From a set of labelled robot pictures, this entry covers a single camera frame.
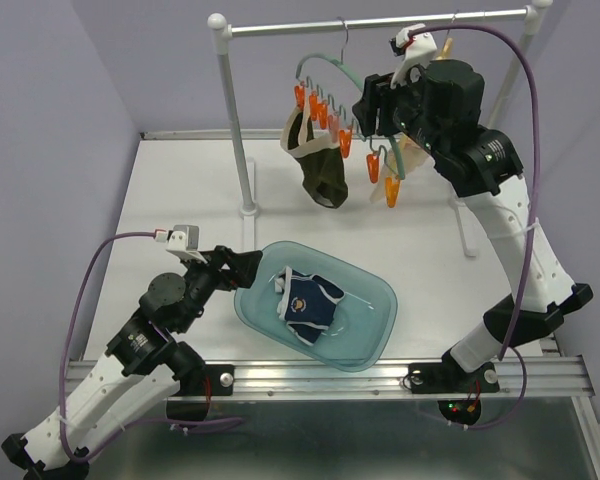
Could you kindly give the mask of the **beige underwear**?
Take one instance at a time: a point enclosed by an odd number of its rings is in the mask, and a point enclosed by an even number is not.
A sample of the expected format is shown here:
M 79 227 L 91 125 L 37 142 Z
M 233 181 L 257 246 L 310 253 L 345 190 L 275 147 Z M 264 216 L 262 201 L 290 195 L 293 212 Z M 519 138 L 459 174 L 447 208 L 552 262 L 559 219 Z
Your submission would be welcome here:
M 370 194 L 371 203 L 385 200 L 393 208 L 398 199 L 401 182 L 406 176 L 423 166 L 428 154 L 404 134 L 391 139 L 386 148 L 380 145 L 367 155 L 369 179 L 374 184 Z

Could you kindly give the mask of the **navy blue underwear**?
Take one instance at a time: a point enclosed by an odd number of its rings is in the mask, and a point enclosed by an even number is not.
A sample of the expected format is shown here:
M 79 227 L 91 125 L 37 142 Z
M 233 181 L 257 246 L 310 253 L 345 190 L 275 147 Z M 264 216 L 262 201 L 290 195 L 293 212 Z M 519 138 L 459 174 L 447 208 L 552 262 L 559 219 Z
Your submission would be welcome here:
M 283 321 L 303 344 L 313 346 L 332 325 L 345 292 L 332 281 L 285 266 L 274 279 L 281 295 L 276 308 Z

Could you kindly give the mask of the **olive green underwear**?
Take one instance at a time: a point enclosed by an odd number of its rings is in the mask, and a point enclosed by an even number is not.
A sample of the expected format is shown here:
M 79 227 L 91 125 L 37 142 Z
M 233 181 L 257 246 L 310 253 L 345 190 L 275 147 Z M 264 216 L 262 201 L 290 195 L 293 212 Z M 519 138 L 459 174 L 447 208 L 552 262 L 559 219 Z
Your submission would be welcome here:
M 280 137 L 281 148 L 300 166 L 302 187 L 318 205 L 338 209 L 349 190 L 344 160 L 330 133 L 316 133 L 310 115 L 294 107 Z

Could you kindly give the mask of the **yellow clip hanger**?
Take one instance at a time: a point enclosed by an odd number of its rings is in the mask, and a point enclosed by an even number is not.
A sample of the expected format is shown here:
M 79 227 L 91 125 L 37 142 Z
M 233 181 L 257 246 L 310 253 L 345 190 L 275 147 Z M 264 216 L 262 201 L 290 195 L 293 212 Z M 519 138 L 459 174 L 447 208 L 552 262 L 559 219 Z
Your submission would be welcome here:
M 454 39 L 450 36 L 450 30 L 446 31 L 443 45 L 436 57 L 437 60 L 448 60 L 452 57 Z

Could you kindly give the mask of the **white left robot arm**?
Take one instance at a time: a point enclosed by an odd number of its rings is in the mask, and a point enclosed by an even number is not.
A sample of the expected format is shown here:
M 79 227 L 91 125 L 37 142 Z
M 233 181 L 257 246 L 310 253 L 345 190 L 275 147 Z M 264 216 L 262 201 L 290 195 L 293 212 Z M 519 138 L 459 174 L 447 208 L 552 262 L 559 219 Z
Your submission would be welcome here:
M 82 382 L 61 391 L 36 427 L 3 441 L 8 460 L 27 479 L 83 479 L 90 460 L 147 410 L 176 392 L 195 392 L 206 364 L 175 337 L 203 315 L 215 291 L 250 288 L 262 258 L 260 250 L 217 246 L 185 260 L 184 274 L 156 276 Z

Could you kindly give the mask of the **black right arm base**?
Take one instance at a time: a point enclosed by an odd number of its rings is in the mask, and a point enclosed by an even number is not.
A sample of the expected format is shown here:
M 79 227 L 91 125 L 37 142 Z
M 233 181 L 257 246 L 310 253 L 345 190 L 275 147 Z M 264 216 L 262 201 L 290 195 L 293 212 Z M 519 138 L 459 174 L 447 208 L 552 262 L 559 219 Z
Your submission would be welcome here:
M 467 373 L 446 363 L 412 363 L 402 385 L 416 395 L 442 395 L 438 408 L 451 423 L 473 426 L 480 418 L 483 394 L 500 391 L 492 362 Z

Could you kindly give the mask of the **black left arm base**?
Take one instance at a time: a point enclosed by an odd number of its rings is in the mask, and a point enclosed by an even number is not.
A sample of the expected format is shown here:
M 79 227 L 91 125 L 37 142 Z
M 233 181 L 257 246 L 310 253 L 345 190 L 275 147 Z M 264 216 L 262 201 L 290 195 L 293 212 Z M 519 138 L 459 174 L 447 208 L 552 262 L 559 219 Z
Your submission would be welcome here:
M 167 418 L 194 422 L 210 420 L 212 401 L 233 394 L 234 375 L 233 364 L 207 364 L 202 372 L 190 375 L 167 400 Z

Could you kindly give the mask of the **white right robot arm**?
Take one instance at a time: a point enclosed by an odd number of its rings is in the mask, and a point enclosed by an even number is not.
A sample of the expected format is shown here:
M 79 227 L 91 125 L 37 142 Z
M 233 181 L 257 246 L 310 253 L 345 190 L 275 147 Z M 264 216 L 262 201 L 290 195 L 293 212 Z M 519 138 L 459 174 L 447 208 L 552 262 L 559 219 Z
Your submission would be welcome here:
M 557 259 L 531 201 L 511 140 L 479 122 L 485 82 L 459 60 L 416 64 L 397 86 L 388 74 L 365 78 L 353 113 L 364 135 L 403 133 L 434 161 L 435 170 L 474 214 L 504 269 L 511 292 L 442 357 L 440 378 L 462 390 L 503 346 L 517 347 L 554 332 L 589 303 Z

